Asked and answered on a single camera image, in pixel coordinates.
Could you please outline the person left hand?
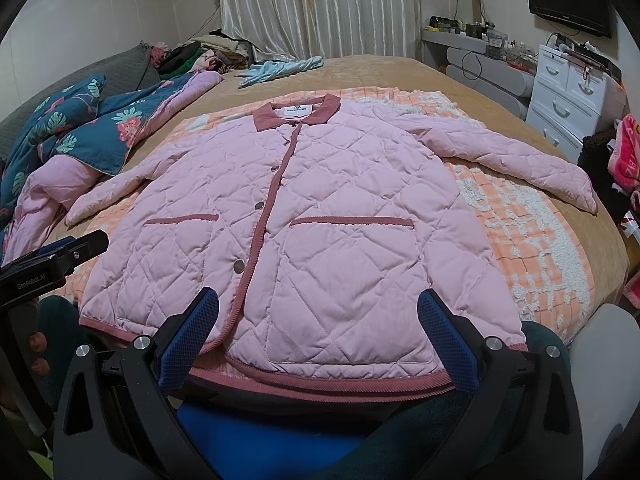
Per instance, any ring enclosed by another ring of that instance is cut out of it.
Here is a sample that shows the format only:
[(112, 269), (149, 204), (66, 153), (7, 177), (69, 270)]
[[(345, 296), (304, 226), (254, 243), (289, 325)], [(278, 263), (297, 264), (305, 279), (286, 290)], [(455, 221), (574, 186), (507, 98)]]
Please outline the person left hand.
[(47, 376), (50, 372), (50, 366), (48, 361), (42, 357), (43, 352), (47, 350), (46, 336), (40, 332), (32, 334), (32, 336), (29, 337), (29, 348), (35, 355), (32, 359), (32, 364), (30, 364), (32, 372), (36, 376)]

